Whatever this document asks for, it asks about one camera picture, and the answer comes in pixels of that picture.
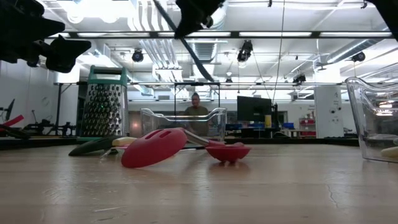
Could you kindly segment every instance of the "monitor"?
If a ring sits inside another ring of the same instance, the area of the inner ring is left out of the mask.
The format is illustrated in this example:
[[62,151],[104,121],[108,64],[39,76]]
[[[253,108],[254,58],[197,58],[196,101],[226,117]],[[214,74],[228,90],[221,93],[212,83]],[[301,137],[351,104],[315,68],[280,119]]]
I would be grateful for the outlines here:
[[272,114],[272,100],[238,96],[238,121],[265,122],[266,115]]

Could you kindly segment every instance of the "glass pitcher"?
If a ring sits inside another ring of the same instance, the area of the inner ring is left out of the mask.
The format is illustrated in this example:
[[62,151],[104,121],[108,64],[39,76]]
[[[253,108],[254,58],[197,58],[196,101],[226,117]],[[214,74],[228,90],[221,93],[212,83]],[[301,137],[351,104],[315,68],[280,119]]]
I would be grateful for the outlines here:
[[398,84],[346,79],[362,156],[398,162]]

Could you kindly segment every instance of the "person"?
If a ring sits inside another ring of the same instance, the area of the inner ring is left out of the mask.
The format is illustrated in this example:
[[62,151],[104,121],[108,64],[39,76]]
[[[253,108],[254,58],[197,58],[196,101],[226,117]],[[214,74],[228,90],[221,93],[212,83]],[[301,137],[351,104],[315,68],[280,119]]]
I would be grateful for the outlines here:
[[[198,93],[192,95],[192,106],[188,107],[184,115],[185,116],[206,116],[209,113],[207,108],[200,105],[200,97]],[[208,122],[204,121],[191,121],[187,127],[188,131],[197,134],[199,136],[207,136],[208,133]]]

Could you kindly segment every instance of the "table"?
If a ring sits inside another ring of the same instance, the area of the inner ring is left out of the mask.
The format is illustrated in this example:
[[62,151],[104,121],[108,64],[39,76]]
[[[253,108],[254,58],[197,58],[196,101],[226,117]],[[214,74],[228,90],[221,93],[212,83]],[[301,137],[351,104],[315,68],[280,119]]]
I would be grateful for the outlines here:
[[357,147],[254,146],[236,166],[205,150],[146,169],[68,157],[73,146],[0,151],[4,223],[397,223],[398,164]]
[[307,132],[309,130],[296,130],[296,129],[282,129],[280,130],[282,133],[284,133],[285,135],[291,137],[291,138],[300,138],[300,133],[301,132]]

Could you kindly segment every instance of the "red bowl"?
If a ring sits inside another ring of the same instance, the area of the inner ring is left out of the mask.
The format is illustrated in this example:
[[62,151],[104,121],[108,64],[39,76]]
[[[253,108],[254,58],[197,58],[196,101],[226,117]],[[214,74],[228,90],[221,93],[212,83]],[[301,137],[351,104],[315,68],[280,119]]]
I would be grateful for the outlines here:
[[236,145],[206,147],[209,154],[221,162],[236,162],[238,159],[243,159],[250,149],[250,147]]

